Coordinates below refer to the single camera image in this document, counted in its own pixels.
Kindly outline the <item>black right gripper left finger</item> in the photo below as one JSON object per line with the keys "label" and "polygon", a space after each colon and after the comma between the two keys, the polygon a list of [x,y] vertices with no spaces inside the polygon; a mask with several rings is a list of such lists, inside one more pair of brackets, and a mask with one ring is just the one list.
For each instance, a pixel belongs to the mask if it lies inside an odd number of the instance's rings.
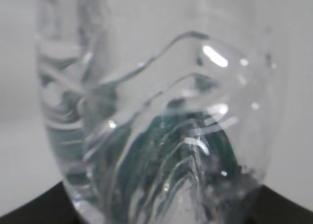
{"label": "black right gripper left finger", "polygon": [[30,217],[28,224],[79,224],[80,220],[74,210],[63,183],[50,188],[28,205]]}

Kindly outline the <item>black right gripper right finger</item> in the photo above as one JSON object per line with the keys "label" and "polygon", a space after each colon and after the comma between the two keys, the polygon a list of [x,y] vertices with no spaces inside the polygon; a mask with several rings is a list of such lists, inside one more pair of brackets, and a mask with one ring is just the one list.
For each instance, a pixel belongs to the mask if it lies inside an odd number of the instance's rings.
{"label": "black right gripper right finger", "polygon": [[253,224],[313,224],[313,213],[263,186],[252,209]]}

